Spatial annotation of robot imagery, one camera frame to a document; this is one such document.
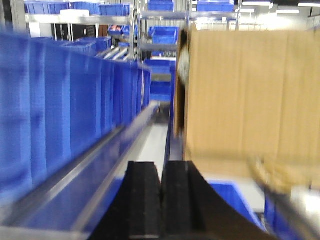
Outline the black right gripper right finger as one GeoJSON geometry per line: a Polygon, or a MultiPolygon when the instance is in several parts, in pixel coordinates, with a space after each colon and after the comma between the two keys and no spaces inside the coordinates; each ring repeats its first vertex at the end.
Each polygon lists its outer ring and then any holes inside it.
{"type": "Polygon", "coordinates": [[[162,174],[165,240],[274,240],[210,186],[191,161],[169,161],[162,174]]]}

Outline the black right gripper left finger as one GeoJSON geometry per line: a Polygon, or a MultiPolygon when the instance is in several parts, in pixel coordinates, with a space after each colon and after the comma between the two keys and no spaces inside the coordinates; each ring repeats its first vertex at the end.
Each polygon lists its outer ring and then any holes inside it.
{"type": "Polygon", "coordinates": [[[160,190],[154,162],[130,161],[113,202],[92,232],[92,239],[159,240],[160,190]]]}

